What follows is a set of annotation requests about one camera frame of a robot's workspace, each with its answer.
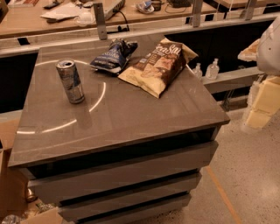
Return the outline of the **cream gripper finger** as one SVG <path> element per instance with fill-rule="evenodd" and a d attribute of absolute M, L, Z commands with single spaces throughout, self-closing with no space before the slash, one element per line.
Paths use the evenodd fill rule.
<path fill-rule="evenodd" d="M 280 77 L 273 76 L 258 86 L 253 104 L 244 124 L 252 129 L 263 128 L 280 109 Z"/>
<path fill-rule="evenodd" d="M 257 48 L 259 46 L 260 39 L 254 41 L 250 46 L 242 50 L 237 58 L 243 61 L 256 61 Z"/>

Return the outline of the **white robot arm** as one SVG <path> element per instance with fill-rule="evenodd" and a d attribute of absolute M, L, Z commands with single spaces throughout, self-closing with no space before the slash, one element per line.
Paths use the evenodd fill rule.
<path fill-rule="evenodd" d="M 255 61 L 257 68 L 267 75 L 265 80 L 253 82 L 242 123 L 245 131 L 261 130 L 280 109 L 280 17 L 241 51 L 238 59 Z"/>

